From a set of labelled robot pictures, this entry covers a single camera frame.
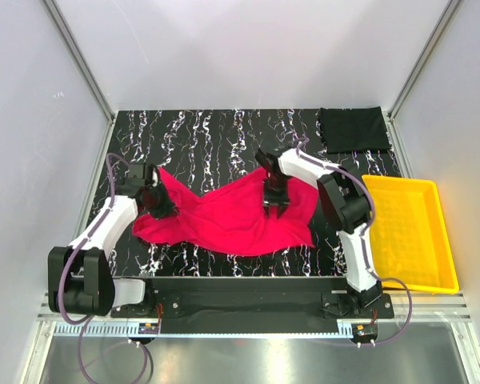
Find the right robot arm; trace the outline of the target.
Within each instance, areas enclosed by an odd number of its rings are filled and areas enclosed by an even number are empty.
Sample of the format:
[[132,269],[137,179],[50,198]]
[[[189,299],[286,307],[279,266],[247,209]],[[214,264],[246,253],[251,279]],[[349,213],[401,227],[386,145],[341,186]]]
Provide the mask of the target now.
[[338,232],[347,266],[346,292],[323,310],[336,317],[360,315],[382,296],[370,248],[374,201],[361,177],[340,165],[306,154],[299,147],[275,154],[259,149],[255,158],[265,170],[262,206],[267,216],[280,218],[290,208],[289,180],[296,178],[315,188],[322,212]]

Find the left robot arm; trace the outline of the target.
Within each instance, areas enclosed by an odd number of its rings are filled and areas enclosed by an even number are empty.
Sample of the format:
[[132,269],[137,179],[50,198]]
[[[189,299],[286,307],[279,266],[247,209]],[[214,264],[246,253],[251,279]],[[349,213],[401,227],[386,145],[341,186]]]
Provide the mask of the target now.
[[146,163],[130,165],[118,186],[112,185],[93,221],[68,246],[56,246],[48,254],[48,303],[72,325],[116,310],[143,316],[155,303],[149,284],[140,278],[114,278],[109,258],[126,229],[140,213],[149,218],[168,218],[177,213],[162,182],[161,170]]

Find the pink t shirt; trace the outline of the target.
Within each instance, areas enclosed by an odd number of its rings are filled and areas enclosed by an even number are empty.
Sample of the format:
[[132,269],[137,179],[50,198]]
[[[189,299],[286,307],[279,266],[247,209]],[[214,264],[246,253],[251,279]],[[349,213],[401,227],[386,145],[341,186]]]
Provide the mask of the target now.
[[176,203],[178,215],[155,219],[137,218],[132,235],[153,244],[189,242],[213,252],[257,257],[295,246],[313,246],[309,228],[318,191],[305,182],[288,181],[290,205],[277,216],[262,207],[265,171],[248,175],[198,196],[166,170],[161,179]]

